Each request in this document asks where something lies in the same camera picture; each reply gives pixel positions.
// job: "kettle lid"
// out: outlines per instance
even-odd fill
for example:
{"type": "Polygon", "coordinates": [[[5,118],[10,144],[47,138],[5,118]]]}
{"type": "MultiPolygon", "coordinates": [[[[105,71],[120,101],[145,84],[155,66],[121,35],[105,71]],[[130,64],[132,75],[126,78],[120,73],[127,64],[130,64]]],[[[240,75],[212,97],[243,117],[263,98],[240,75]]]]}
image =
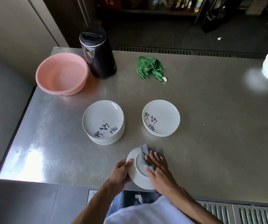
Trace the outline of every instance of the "kettle lid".
{"type": "Polygon", "coordinates": [[[99,25],[94,25],[80,33],[80,42],[85,47],[96,47],[106,40],[106,31],[99,25]]]}

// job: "stainless steel counter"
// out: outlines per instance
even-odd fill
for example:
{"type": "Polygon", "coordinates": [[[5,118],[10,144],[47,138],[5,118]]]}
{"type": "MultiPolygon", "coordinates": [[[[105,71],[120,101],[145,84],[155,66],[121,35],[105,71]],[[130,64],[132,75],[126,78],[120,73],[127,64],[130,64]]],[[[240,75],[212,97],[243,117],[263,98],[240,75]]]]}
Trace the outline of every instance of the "stainless steel counter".
{"type": "MultiPolygon", "coordinates": [[[[54,48],[52,54],[81,49],[54,48]]],[[[197,197],[268,203],[268,81],[262,60],[113,51],[117,73],[89,76],[73,96],[37,87],[7,155],[0,179],[100,187],[116,162],[143,143],[162,148],[178,184],[197,197]],[[168,81],[136,72],[140,55],[158,58],[168,81]],[[112,145],[93,143],[82,116],[98,100],[124,111],[126,129],[112,145]],[[144,128],[143,107],[173,103],[177,131],[156,137],[144,128]]],[[[138,190],[130,183],[125,189],[138,190]]]]}

